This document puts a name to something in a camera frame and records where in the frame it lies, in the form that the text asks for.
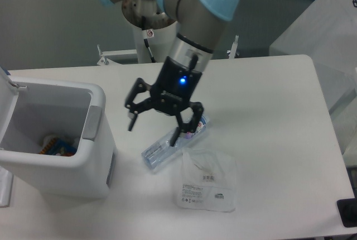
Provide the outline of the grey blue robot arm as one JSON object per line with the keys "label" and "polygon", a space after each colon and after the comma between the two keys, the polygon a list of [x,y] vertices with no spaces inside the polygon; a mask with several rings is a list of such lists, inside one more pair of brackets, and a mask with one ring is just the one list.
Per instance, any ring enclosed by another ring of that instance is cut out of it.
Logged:
{"label": "grey blue robot arm", "polygon": [[[124,0],[101,0],[113,5]],[[153,84],[138,78],[125,100],[132,122],[154,109],[174,116],[177,127],[170,144],[194,132],[204,112],[191,96],[229,22],[239,0],[143,0],[156,3],[156,10],[179,24],[172,47]]]}

